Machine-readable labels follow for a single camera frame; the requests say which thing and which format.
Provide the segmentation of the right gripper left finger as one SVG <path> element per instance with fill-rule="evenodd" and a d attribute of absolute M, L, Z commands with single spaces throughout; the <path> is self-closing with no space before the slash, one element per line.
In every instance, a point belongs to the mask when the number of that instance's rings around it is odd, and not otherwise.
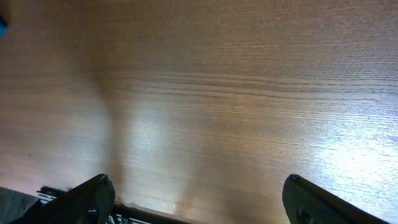
<path fill-rule="evenodd" d="M 36 201 L 11 224 L 105 224 L 115 198 L 108 175 L 98 174 L 47 203 Z"/>

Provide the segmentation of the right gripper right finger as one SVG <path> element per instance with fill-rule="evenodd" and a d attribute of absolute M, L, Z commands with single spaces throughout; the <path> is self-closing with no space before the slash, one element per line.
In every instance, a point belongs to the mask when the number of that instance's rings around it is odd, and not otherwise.
<path fill-rule="evenodd" d="M 387 224 L 297 174 L 286 178 L 282 202 L 291 224 Z"/>

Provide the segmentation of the blue denim jeans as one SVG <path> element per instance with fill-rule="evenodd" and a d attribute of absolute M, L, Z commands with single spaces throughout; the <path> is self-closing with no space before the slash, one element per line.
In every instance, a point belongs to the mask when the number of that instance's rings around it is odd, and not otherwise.
<path fill-rule="evenodd" d="M 7 22 L 1 16 L 0 17 L 0 37 L 2 37 L 6 31 L 7 31 Z"/>

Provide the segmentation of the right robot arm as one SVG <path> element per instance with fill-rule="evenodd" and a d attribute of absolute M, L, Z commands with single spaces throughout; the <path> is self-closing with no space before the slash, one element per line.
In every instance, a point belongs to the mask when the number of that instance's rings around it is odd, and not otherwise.
<path fill-rule="evenodd" d="M 115 204 L 106 174 L 65 192 L 42 187 L 38 196 L 1 189 L 1 223 L 178 223 L 175 218 Z M 297 174 L 283 186 L 282 202 L 291 223 L 382 223 L 375 217 Z"/>

